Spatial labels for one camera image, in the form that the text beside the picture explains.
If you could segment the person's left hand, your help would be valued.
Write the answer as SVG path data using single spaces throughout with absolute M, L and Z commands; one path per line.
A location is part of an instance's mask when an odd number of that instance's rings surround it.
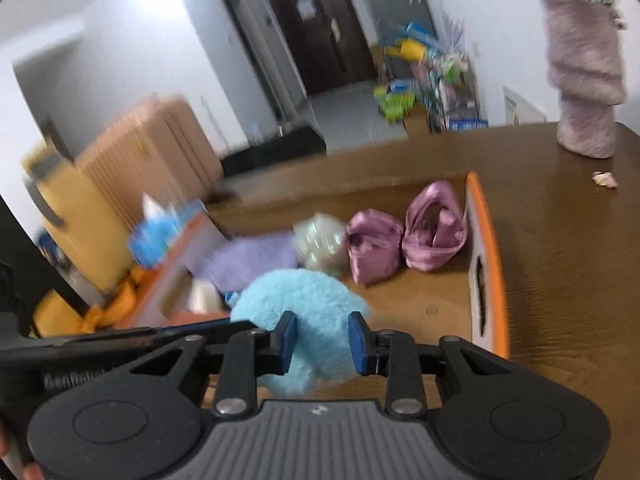
M 44 480 L 44 475 L 36 463 L 26 464 L 21 458 L 17 440 L 6 428 L 0 429 L 1 463 L 9 467 L 12 474 L 24 480 Z

